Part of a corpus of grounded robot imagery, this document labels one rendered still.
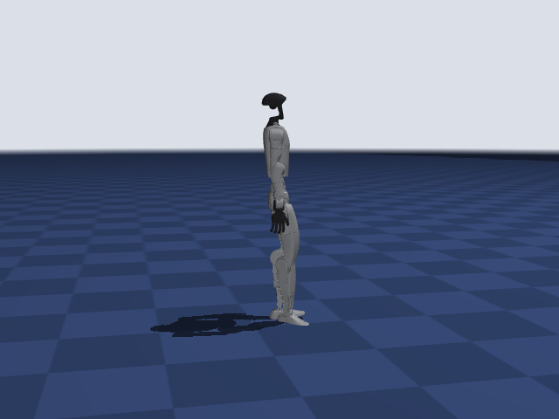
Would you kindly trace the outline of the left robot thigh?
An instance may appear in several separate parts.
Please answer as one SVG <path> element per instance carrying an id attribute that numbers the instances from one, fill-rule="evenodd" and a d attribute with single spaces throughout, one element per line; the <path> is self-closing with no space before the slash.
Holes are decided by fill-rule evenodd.
<path id="1" fill-rule="evenodd" d="M 272 211 L 272 210 L 271 210 L 271 213 L 273 214 L 273 211 Z M 278 224 L 277 233 L 278 233 L 278 232 L 279 232 L 279 224 Z M 278 234 L 278 238 L 279 238 L 279 240 L 280 240 L 280 234 Z M 280 240 L 280 244 L 281 244 L 281 240 Z M 283 251 L 283 249 L 282 249 L 282 244 L 281 244 L 280 249 L 277 249 L 277 250 L 273 251 L 272 254 L 271 254 L 271 256 L 270 256 L 270 259 L 271 259 L 272 264 L 276 265 L 277 259 L 278 259 L 279 257 L 283 256 L 283 255 L 284 255 L 284 251 Z"/>

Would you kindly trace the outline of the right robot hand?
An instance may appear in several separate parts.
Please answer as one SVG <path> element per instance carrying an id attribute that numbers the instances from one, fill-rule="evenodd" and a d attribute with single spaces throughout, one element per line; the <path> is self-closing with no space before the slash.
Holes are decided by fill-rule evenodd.
<path id="1" fill-rule="evenodd" d="M 277 232 L 278 224 L 279 224 L 278 234 L 280 234 L 280 232 L 281 232 L 281 225 L 282 225 L 282 232 L 285 231 L 285 221 L 286 221 L 286 226 L 289 225 L 289 222 L 286 218 L 286 214 L 282 211 L 284 209 L 285 209 L 285 203 L 284 203 L 284 206 L 283 206 L 282 209 L 276 209 L 276 202 L 275 202 L 275 200 L 273 201 L 273 210 L 275 210 L 275 213 L 273 214 L 273 224 L 272 224 L 272 228 L 270 230 L 271 232 L 274 229 L 274 223 L 276 223 L 276 224 L 275 224 L 275 231 L 273 233 Z"/>

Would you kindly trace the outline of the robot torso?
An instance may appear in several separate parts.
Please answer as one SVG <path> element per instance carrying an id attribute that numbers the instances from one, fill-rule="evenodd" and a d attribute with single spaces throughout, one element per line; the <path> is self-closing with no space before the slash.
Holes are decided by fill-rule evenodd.
<path id="1" fill-rule="evenodd" d="M 264 132 L 263 132 L 263 142 L 264 142 L 264 150 L 265 150 L 265 158 L 266 158 L 267 176 L 268 176 L 268 178 L 269 177 L 271 178 L 271 173 L 272 173 L 271 169 L 270 169 L 270 141 L 269 141 L 269 131 L 272 128 L 279 128 L 279 129 L 283 130 L 283 132 L 284 132 L 284 140 L 283 140 L 283 143 L 282 143 L 282 156 L 279 159 L 279 163 L 283 164 L 286 168 L 286 171 L 285 171 L 284 175 L 282 175 L 282 177 L 288 176 L 290 142 L 289 142 L 289 138 L 288 138 L 288 135 L 287 135 L 287 132 L 286 132 L 285 128 L 282 127 L 282 126 L 279 126 L 278 122 L 274 122 L 273 126 L 265 127 Z M 283 191 L 285 193 L 285 196 L 284 196 L 283 200 L 284 200 L 285 203 L 289 203 L 289 195 L 286 191 L 285 180 L 283 181 L 283 188 L 284 188 Z M 273 201 L 274 201 L 274 198 L 273 198 L 274 190 L 273 189 L 274 189 L 273 184 L 271 183 L 270 190 L 268 192 L 268 206 L 269 206 L 270 210 L 272 210 L 272 211 L 273 211 Z"/>

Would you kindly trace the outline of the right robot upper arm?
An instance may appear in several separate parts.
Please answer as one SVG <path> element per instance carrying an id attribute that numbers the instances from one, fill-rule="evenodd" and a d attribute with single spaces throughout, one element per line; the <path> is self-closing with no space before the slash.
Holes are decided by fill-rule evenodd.
<path id="1" fill-rule="evenodd" d="M 286 168 L 280 163 L 282 156 L 282 143 L 284 140 L 284 132 L 279 128 L 272 128 L 269 131 L 270 141 L 270 169 L 272 172 L 273 165 L 279 164 L 282 167 L 282 175 L 284 175 Z"/>

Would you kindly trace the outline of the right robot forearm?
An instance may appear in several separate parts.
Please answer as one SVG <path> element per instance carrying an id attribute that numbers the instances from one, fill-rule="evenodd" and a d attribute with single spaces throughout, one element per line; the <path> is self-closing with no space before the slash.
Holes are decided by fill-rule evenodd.
<path id="1" fill-rule="evenodd" d="M 282 209 L 284 206 L 284 196 L 285 193 L 283 191 L 283 181 L 282 178 L 282 167 L 279 164 L 273 165 L 272 173 L 271 173 L 271 183 L 273 184 L 273 198 L 276 202 L 276 209 Z"/>

